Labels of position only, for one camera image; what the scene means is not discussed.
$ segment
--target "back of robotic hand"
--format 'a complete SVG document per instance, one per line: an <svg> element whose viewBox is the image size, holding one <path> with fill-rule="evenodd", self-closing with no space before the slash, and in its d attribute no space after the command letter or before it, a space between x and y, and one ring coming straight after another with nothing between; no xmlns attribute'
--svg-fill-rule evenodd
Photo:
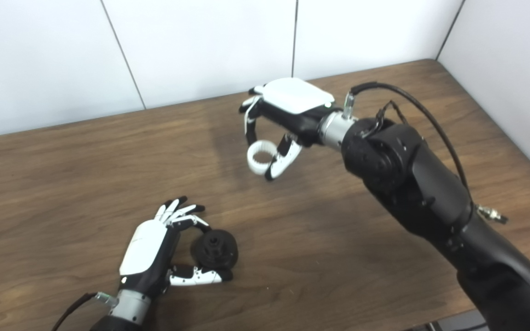
<svg viewBox="0 0 530 331"><path fill-rule="evenodd" d="M433 124L454 159L455 176L429 149L393 101L368 119L352 116L355 96L383 88L400 94ZM354 86L339 107L329 93L297 78L282 78L249 91L242 103L248 165L269 181L296 159L301 147L325 145L341 152L345 168L406 230L429 241L458 270L458 281L492 331L530 330L530 261L486 220L506 223L496 210L476 205L455 150L439 124L407 92L378 82ZM402 123L385 118L394 109ZM256 120L287 130L276 147L257 140ZM254 155L271 154L269 163Z"/></svg>

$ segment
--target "wall seam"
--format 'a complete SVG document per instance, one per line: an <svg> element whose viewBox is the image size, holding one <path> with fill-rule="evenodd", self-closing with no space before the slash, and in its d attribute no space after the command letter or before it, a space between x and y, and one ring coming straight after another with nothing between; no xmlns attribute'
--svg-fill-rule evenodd
<svg viewBox="0 0 530 331"><path fill-rule="evenodd" d="M451 34L451 31L453 30L453 26L455 25L455 22L457 21L457 17L459 17L459 13L461 12L461 9L463 8L463 4L465 4L465 0L461 1L461 4L459 5L459 9L457 10L457 13L455 13L455 17L453 21L451 22L451 26L449 27L449 30L447 31L447 35L445 36L445 39L443 40L443 44L441 44L441 48L439 48L439 52L437 53L437 56L435 57L435 61L439 60L439 56L441 55L441 52L443 51L443 48L445 47L445 43L447 42L447 39L449 39L449 35Z"/></svg>
<svg viewBox="0 0 530 331"><path fill-rule="evenodd" d="M296 0L296 16L294 17L294 45L292 48L292 77L294 77L294 64L296 63L296 31L298 29L298 0Z"/></svg>
<svg viewBox="0 0 530 331"><path fill-rule="evenodd" d="M144 103L143 95L140 93L140 90L138 88L138 84L136 84L136 80L134 79L134 74L132 73L132 69L130 69L130 64L128 63L128 59L126 59L126 54L124 53L124 50L122 49L122 44L120 44L120 40L118 39L118 35L116 34L116 30L114 29L114 25L112 24L112 20L109 18L108 10L105 8L104 0L99 0L101 2L101 6L104 9L105 17L107 17L109 26L112 28L112 32L114 33L114 38L116 39L116 42L118 42L118 47L120 48L120 53L122 53L122 58L124 58L124 62L126 62L126 67L128 68L128 72L130 73L130 77L132 78L132 82L134 82L134 87L136 88L136 92L138 93L138 97L140 98L140 102L143 104L143 108L147 109L147 106Z"/></svg>

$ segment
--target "metal connector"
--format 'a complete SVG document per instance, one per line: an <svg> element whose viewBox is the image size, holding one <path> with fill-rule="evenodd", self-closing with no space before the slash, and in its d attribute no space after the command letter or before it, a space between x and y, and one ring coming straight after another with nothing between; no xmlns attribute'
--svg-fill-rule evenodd
<svg viewBox="0 0 530 331"><path fill-rule="evenodd" d="M105 304L106 306L110 306L110 308L114 308L115 306L118 306L118 303L120 303L118 298L104 292L97 292L95 295L95 300Z"/></svg>
<svg viewBox="0 0 530 331"><path fill-rule="evenodd" d="M483 205L476 205L478 208L478 214L486 221L494 221L500 224L507 224L508 218L502 215L498 210L494 208L485 207Z"/></svg>
<svg viewBox="0 0 530 331"><path fill-rule="evenodd" d="M351 92L347 93L345 97L345 106L343 107L343 118L350 119L353 113L353 105L355 105L355 96Z"/></svg>

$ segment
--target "wire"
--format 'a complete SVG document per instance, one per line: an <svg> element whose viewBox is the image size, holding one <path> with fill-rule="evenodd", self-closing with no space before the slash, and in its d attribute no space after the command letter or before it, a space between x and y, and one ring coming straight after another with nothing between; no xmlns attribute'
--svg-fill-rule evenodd
<svg viewBox="0 0 530 331"><path fill-rule="evenodd" d="M79 299L77 299L69 308L67 308L67 311L59 318L56 322L56 324L52 327L51 331L57 331L57 329L63 324L63 321L65 321L65 318L69 316L72 312L74 312L77 308L79 308L82 304L88 302L91 298L93 298L97 293L86 293L82 295Z"/></svg>
<svg viewBox="0 0 530 331"><path fill-rule="evenodd" d="M385 84L385 83L380 83L380 82L366 82L363 84L359 84L357 86L353 86L351 88L351 94L353 94L353 96L356 96L360 92L363 92L365 90L370 90L372 88L383 88L385 90L390 90L392 92L396 92L400 94L401 96L406 98L408 101L410 101L415 107L417 107L418 110L421 111L421 113L423 113L425 117L427 117L427 119L429 119L429 122L431 122L431 124L433 125L433 127L435 128L435 130L437 131L437 133L443 140L445 146L449 150L449 153L451 154L453 162L455 163L455 168L457 169L457 173L459 174L459 180L461 180L461 183L463 184L465 189L467 189L467 193L470 194L469 187L467 186L467 179L465 178L465 172L463 171L463 166L461 165L461 161L459 161L459 157L457 153L455 152L453 144L451 144L451 141L445 134L443 128L439 125L439 122L437 122L437 120L435 119L435 117L433 117L431 112L424 105L422 105L420 101L416 100L415 97L410 95L410 93L402 90L401 88L397 86L393 86L390 84Z"/></svg>
<svg viewBox="0 0 530 331"><path fill-rule="evenodd" d="M484 322L482 324L478 324L478 325L474 325L474 326L471 326L471 327L467 327L465 329L457 329L457 330L453 330L453 331L475 331L475 330L482 329L482 327L487 327L487 326L488 326L488 323Z"/></svg>

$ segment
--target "metal fitting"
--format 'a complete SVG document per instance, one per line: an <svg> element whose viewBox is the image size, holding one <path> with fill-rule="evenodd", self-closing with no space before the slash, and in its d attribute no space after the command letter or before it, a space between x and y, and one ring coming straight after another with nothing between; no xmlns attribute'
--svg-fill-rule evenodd
<svg viewBox="0 0 530 331"><path fill-rule="evenodd" d="M494 221L500 224L507 224L508 218L502 215L498 210L494 208L485 207L483 205L476 205L478 214L486 221Z"/></svg>

